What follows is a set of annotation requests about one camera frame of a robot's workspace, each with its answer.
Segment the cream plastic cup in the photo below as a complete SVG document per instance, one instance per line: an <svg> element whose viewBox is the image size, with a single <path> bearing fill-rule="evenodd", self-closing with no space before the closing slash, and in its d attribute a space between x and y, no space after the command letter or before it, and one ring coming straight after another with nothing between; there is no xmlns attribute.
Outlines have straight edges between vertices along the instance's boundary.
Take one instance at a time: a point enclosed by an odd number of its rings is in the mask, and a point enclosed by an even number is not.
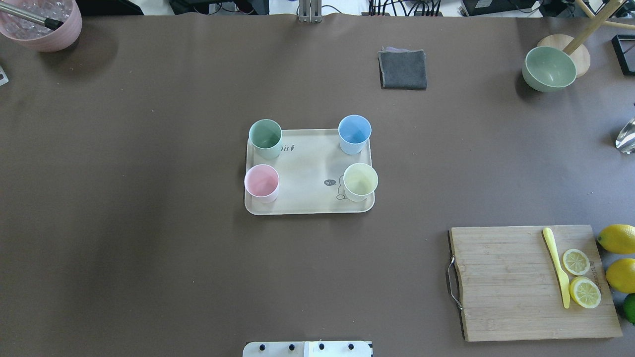
<svg viewBox="0 0 635 357"><path fill-rule="evenodd" d="M379 177L375 169L365 163L350 165L343 174L343 187L347 199L361 202L378 187Z"/></svg>

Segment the green plastic cup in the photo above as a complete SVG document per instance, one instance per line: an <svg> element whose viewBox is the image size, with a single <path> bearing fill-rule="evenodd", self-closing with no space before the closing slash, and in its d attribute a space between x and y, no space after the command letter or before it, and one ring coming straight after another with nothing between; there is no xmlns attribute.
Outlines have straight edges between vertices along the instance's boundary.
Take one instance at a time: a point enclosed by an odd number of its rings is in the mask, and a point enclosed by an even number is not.
<svg viewBox="0 0 635 357"><path fill-rule="evenodd" d="M283 132L274 120L261 119L254 122L248 132L248 138L256 153L265 159L273 160L281 153Z"/></svg>

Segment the yellow lemon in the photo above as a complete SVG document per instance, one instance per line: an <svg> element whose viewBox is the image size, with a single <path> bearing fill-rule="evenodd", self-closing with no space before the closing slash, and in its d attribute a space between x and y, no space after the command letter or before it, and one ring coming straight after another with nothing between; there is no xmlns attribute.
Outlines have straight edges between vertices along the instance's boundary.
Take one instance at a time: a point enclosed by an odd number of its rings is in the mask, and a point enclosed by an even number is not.
<svg viewBox="0 0 635 357"><path fill-rule="evenodd" d="M599 233L597 242L611 253L633 254L635 252L635 227L626 224L606 226Z"/></svg>
<svg viewBox="0 0 635 357"><path fill-rule="evenodd" d="M606 280L613 289L625 293L635 293L635 259L620 258L606 269Z"/></svg>

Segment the cream plastic tray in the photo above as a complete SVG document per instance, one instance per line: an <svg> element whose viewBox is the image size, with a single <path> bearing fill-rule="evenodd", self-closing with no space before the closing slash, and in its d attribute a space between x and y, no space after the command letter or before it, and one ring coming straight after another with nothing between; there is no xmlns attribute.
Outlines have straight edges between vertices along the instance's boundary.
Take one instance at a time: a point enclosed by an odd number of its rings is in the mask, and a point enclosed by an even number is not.
<svg viewBox="0 0 635 357"><path fill-rule="evenodd" d="M348 155L339 145L336 128L289 129L283 131L281 154L266 160L247 143L246 169L259 164L274 167L280 178L279 193L272 203L260 202L245 192L244 204L254 215L310 213L361 213L370 210L375 195L359 202L346 197L342 177L354 163L372 165L370 142L356 155Z"/></svg>

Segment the pink bowl with ice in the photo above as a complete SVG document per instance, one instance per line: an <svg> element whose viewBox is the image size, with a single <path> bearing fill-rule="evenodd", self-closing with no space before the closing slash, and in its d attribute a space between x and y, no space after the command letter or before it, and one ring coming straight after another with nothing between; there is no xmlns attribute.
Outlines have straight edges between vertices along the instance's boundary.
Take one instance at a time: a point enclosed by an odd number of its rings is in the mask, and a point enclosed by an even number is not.
<svg viewBox="0 0 635 357"><path fill-rule="evenodd" d="M74 0L2 0L0 22L5 38L39 52L70 47L82 29Z"/></svg>

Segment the wooden mug tree stand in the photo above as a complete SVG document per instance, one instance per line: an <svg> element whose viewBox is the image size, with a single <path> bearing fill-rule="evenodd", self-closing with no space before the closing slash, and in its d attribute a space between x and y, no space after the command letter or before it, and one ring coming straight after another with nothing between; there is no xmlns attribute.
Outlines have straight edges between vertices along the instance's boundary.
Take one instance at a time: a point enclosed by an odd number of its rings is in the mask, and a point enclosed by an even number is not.
<svg viewBox="0 0 635 357"><path fill-rule="evenodd" d="M587 17L590 19L589 25L575 38L564 34L553 34L540 40L537 46L553 47L569 55L576 66L576 78L579 78L585 75L590 67L590 54L583 43L593 32L599 29L601 25L630 30L633 30L634 26L625 23L610 22L610 20L608 20L615 11L622 7L625 3L624 0L610 0L597 14L594 14L582 0L576 0L575 3L587 14Z"/></svg>

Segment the lemon slice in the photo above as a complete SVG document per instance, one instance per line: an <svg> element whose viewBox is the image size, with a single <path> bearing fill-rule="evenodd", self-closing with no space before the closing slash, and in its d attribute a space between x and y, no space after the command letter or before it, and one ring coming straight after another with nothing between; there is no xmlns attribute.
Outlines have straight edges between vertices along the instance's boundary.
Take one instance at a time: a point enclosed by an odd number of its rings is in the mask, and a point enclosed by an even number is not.
<svg viewBox="0 0 635 357"><path fill-rule="evenodd" d="M578 276L570 282L570 297L585 309L594 309L601 303L601 292L597 285L589 278Z"/></svg>
<svg viewBox="0 0 635 357"><path fill-rule="evenodd" d="M567 249L562 256L563 267L570 274L583 276L590 270L589 257L580 249Z"/></svg>

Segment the blue plastic cup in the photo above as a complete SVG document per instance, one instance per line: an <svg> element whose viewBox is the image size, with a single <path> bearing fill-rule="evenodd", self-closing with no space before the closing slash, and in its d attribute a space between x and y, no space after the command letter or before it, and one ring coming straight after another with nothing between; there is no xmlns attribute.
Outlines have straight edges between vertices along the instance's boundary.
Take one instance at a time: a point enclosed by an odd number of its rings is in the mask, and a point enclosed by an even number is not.
<svg viewBox="0 0 635 357"><path fill-rule="evenodd" d="M338 125L340 149L348 155L358 154L367 144L371 133L372 127L367 118L361 115L345 116Z"/></svg>

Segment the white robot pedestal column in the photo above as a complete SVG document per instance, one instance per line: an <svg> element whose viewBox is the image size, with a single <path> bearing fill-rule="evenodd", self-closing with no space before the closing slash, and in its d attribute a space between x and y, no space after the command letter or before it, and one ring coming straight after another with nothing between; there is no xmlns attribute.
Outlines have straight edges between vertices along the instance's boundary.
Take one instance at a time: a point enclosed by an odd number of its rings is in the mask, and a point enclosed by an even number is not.
<svg viewBox="0 0 635 357"><path fill-rule="evenodd" d="M368 341L278 341L251 342L243 348L243 357L372 357Z"/></svg>

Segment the lemon slice right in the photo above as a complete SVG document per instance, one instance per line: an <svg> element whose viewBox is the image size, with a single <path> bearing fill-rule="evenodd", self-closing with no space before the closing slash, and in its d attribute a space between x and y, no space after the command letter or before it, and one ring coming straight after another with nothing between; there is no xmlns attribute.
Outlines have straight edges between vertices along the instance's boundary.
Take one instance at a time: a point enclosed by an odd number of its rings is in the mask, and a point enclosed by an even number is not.
<svg viewBox="0 0 635 357"><path fill-rule="evenodd" d="M578 276L570 282L570 297L585 309L594 309L601 303L601 292L597 285L589 278Z"/></svg>

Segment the metal ice scoop tube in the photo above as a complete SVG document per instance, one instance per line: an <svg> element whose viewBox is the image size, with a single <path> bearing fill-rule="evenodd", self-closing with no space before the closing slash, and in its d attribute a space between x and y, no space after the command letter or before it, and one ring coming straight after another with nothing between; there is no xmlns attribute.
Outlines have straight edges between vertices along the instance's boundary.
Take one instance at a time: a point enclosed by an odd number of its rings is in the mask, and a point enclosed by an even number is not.
<svg viewBox="0 0 635 357"><path fill-rule="evenodd" d="M3 13L11 14L18 18L22 18L23 20L27 20L28 22L36 23L37 25L43 26L50 30L57 30L62 27L62 25L64 25L64 22L62 21L29 12L25 9L22 9L21 7L13 6L3 1L0 2L0 11L2 11Z"/></svg>

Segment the pink plastic cup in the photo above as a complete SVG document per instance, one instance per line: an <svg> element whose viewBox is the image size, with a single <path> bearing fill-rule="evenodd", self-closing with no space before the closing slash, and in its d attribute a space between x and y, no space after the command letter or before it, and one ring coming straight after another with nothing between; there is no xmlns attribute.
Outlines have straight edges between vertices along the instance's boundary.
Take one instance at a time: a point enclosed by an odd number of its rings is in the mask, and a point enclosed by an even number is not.
<svg viewBox="0 0 635 357"><path fill-rule="evenodd" d="M271 203L278 197L280 178L277 170L266 164L248 169L244 178L245 190L256 201Z"/></svg>

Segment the green lime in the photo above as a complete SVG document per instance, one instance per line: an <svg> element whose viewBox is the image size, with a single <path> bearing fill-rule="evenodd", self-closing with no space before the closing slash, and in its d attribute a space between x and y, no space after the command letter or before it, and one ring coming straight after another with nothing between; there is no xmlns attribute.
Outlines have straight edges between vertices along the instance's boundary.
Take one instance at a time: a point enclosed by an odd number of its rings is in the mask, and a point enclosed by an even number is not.
<svg viewBox="0 0 635 357"><path fill-rule="evenodd" d="M622 303L622 310L626 320L635 325L635 294L628 294Z"/></svg>

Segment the aluminium frame post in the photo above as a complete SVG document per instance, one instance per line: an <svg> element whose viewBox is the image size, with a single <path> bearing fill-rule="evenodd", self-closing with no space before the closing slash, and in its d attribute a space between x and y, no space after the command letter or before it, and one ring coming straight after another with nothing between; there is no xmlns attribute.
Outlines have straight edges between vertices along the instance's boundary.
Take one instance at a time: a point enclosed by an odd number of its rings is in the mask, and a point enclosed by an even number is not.
<svg viewBox="0 0 635 357"><path fill-rule="evenodd" d="M298 19L300 23L322 22L322 0L299 0Z"/></svg>

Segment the yellow plastic knife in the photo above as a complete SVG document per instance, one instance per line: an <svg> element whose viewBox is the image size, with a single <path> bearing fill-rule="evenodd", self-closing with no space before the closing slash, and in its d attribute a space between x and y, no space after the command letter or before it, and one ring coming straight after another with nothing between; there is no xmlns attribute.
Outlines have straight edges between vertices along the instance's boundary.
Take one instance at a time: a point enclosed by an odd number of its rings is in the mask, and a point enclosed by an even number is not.
<svg viewBox="0 0 635 357"><path fill-rule="evenodd" d="M569 292L570 279L567 273L565 272L565 270L562 268L553 230L549 227L545 227L542 229L542 235L543 235L544 241L546 242L546 247L551 257L551 260L554 266L554 271L558 279L558 283L559 283L559 287L560 287L560 291L562 295L563 307L565 309L569 309L570 301L571 301L570 292Z"/></svg>

